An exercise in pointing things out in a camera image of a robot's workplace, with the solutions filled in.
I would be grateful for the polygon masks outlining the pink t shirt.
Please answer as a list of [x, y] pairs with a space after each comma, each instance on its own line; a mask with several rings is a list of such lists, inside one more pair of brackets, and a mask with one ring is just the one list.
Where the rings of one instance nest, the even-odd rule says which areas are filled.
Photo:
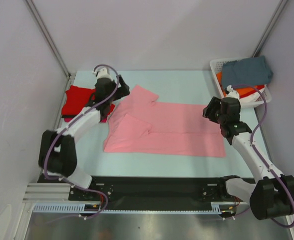
[[108, 120], [106, 153], [225, 157], [219, 125], [203, 117], [204, 105], [158, 101], [136, 85]]

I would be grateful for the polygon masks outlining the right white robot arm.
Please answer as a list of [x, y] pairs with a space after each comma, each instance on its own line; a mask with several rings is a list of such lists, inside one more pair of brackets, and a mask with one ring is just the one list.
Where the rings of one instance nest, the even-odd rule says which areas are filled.
[[249, 126], [240, 120], [240, 101], [233, 97], [212, 97], [203, 110], [203, 117], [219, 124], [222, 136], [240, 154], [255, 182], [248, 183], [238, 176], [224, 177], [218, 186], [218, 197], [224, 201], [233, 196], [248, 203], [259, 220], [294, 217], [294, 177], [284, 175], [263, 155]]

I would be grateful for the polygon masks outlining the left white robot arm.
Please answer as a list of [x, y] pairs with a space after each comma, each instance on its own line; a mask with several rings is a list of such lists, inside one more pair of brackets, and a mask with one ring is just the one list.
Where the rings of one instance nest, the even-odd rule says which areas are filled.
[[76, 143], [94, 125], [107, 119], [114, 101], [130, 94], [129, 86], [121, 75], [117, 81], [107, 73], [97, 75], [95, 92], [85, 107], [65, 127], [46, 130], [42, 134], [38, 165], [43, 173], [58, 174], [73, 185], [80, 187], [80, 194], [87, 200], [97, 195], [92, 176], [78, 166]]

